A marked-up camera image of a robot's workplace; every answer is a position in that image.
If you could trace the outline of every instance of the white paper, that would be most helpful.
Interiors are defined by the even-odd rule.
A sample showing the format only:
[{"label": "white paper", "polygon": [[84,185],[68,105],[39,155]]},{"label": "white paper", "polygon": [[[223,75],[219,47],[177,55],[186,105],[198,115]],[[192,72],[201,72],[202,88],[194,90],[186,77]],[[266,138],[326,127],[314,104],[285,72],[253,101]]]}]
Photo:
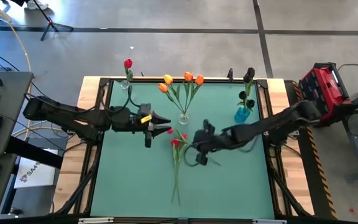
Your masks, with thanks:
[{"label": "white paper", "polygon": [[[55,149],[43,149],[57,154]],[[21,187],[38,187],[53,185],[55,168],[30,159],[21,158],[16,175],[15,189]]]}]

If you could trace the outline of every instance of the gray desk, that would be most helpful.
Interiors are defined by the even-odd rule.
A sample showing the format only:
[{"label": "gray desk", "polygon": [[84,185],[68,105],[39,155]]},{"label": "gray desk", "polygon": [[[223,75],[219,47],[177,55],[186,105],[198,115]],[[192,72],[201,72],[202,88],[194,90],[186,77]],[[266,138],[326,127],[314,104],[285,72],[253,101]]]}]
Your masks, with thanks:
[{"label": "gray desk", "polygon": [[[0,114],[14,120],[19,116],[27,92],[32,73],[29,72],[0,72],[4,86],[0,87]],[[4,118],[0,128],[0,155],[5,151],[11,137],[15,122]]]},{"label": "gray desk", "polygon": [[[24,101],[24,93],[27,91],[32,73],[26,72],[0,72],[4,86],[0,87],[0,114],[14,120],[19,116]],[[9,138],[15,122],[4,118],[0,128],[0,155],[7,147]],[[0,157],[0,204],[5,193],[5,189],[12,173],[16,161],[15,154],[5,154]]]}]

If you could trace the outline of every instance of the blue vase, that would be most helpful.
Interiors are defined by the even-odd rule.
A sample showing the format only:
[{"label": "blue vase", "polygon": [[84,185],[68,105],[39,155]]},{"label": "blue vase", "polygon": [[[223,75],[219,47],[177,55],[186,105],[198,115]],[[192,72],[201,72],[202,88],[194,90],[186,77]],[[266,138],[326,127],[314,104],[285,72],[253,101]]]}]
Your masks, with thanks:
[{"label": "blue vase", "polygon": [[250,114],[250,109],[248,109],[245,106],[240,106],[240,108],[237,110],[236,114],[234,115],[234,120],[236,121],[237,124],[244,124],[249,114]]}]

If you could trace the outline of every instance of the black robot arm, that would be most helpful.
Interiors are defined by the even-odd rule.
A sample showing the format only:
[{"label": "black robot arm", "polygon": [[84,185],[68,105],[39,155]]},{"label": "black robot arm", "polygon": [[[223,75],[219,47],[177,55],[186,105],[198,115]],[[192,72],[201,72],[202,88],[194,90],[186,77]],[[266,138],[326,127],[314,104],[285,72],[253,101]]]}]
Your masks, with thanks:
[{"label": "black robot arm", "polygon": [[208,162],[206,155],[209,152],[240,148],[264,132],[277,132],[287,136],[302,126],[318,123],[320,117],[315,105],[311,101],[304,100],[252,124],[238,124],[224,128],[219,135],[214,134],[215,128],[205,120],[204,128],[198,130],[193,139],[193,145],[198,151],[196,161],[205,166]]},{"label": "black robot arm", "polygon": [[158,125],[171,121],[155,114],[151,104],[141,104],[138,112],[132,113],[129,108],[121,106],[104,110],[94,106],[84,110],[61,104],[46,96],[33,96],[28,101],[23,111],[25,118],[32,121],[47,120],[61,126],[64,131],[74,131],[79,138],[91,144],[100,142],[100,133],[111,128],[117,132],[143,132],[145,147],[151,147],[152,138],[171,128]]}]

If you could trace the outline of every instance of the yellow tag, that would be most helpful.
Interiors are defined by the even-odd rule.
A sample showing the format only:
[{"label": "yellow tag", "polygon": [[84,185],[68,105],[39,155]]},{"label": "yellow tag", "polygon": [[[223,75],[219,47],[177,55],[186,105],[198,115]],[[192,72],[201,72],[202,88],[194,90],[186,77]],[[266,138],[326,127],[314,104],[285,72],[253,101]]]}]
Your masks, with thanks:
[{"label": "yellow tag", "polygon": [[146,117],[142,118],[142,119],[140,120],[140,122],[141,122],[142,124],[144,124],[144,123],[150,121],[151,119],[152,119],[152,115],[149,114],[149,115],[147,115]]}]

